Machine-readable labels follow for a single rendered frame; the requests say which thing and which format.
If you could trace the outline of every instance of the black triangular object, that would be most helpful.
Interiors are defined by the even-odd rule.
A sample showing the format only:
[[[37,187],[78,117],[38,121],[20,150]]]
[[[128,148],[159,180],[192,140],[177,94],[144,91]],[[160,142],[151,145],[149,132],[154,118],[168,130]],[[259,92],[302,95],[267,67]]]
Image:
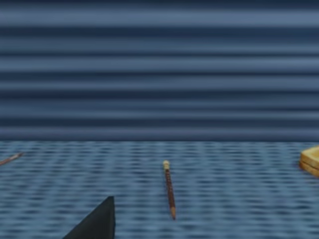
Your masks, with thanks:
[[[63,239],[114,239],[114,197],[108,197]]]

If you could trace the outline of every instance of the corrugated metal wall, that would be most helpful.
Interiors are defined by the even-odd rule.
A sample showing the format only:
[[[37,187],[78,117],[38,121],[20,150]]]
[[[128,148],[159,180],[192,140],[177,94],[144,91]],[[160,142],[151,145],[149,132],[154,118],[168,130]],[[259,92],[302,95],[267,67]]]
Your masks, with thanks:
[[[316,141],[307,2],[2,4],[0,140]]]

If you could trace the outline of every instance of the bread slice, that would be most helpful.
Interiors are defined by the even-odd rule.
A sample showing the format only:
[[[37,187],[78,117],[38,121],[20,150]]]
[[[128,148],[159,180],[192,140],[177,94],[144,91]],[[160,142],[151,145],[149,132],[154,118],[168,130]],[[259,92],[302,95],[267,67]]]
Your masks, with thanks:
[[[310,166],[309,164],[300,161],[299,162],[299,167],[308,173],[312,174],[313,176],[319,177],[319,170]]]
[[[300,161],[319,170],[319,145],[302,151]]]

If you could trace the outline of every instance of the yellow bread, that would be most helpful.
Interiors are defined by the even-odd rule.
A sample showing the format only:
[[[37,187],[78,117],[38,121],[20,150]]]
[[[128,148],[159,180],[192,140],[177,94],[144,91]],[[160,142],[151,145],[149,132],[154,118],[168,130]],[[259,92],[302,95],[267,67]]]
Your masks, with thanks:
[[[300,161],[319,170],[319,145],[302,151]]]
[[[309,164],[306,164],[302,161],[299,162],[299,167],[305,171],[307,171],[308,173],[312,174],[313,176],[319,177],[319,170],[316,168],[313,168],[312,166],[310,166]]]

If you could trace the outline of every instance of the brown pencil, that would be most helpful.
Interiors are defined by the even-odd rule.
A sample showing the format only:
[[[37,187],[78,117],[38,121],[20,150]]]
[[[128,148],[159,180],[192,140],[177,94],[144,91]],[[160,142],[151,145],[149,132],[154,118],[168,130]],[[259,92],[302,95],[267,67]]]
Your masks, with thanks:
[[[173,219],[176,218],[176,207],[175,207],[175,200],[174,200],[174,194],[173,194],[173,186],[170,179],[170,173],[169,173],[169,162],[165,160],[163,162],[164,166],[164,172],[165,172],[165,179],[166,179],[166,187],[167,187],[167,195],[168,195],[168,203],[170,208],[170,213]]]
[[[10,161],[21,157],[22,155],[23,155],[23,153],[16,153],[15,155],[0,161],[0,165],[4,165],[5,163],[9,163]]]

